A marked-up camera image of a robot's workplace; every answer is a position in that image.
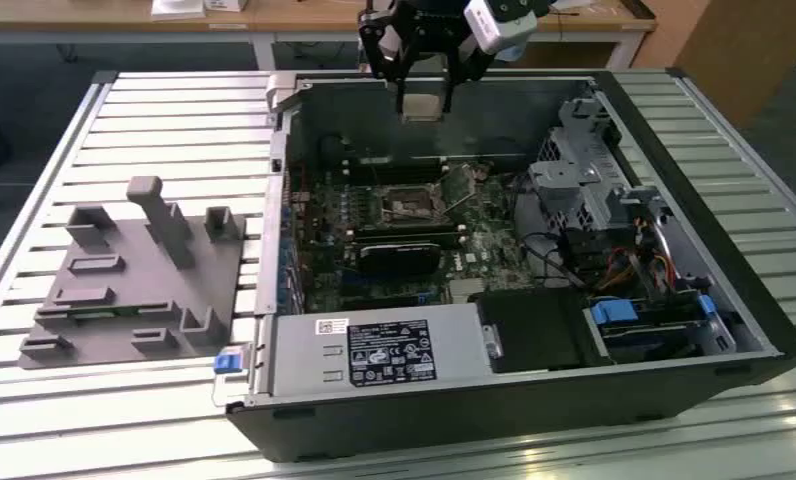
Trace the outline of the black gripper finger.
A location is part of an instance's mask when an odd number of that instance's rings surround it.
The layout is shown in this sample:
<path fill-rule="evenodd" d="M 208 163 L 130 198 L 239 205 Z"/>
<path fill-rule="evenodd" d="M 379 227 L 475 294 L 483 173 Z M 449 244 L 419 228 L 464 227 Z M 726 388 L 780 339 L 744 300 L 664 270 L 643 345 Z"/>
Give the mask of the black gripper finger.
<path fill-rule="evenodd" d="M 359 14 L 359 36 L 372 75 L 387 81 L 396 89 L 396 112 L 404 113 L 407 79 L 419 59 L 421 40 L 409 44 L 387 40 L 368 42 L 368 9 Z"/>
<path fill-rule="evenodd" d="M 473 33 L 447 49 L 443 113 L 452 111 L 453 94 L 459 85 L 479 81 L 491 66 L 491 55 L 480 48 Z"/>

